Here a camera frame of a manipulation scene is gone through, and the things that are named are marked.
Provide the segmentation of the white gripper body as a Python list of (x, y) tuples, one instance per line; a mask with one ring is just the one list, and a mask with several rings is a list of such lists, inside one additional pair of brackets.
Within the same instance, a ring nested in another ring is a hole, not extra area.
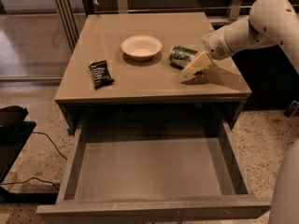
[(202, 37), (202, 42), (206, 50), (211, 54), (214, 60), (223, 60), (232, 57), (235, 54), (227, 45), (225, 30), (226, 27), (223, 26)]

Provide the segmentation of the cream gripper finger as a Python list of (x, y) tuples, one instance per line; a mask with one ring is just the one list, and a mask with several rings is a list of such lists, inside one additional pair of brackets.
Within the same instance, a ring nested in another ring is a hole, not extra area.
[(183, 78), (189, 78), (195, 75), (197, 72), (202, 71), (213, 62), (213, 58), (208, 51), (202, 51), (196, 54), (194, 58), (186, 64), (186, 66), (181, 71), (181, 76)]

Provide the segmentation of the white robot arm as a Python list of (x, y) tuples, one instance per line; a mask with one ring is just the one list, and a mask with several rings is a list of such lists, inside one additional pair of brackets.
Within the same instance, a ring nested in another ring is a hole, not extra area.
[[(278, 45), (299, 73), (299, 20), (288, 0), (256, 0), (249, 15), (204, 35), (206, 50), (195, 55), (181, 71), (186, 80), (214, 60), (244, 49)], [(299, 224), (299, 140), (288, 149), (278, 171), (269, 224)]]

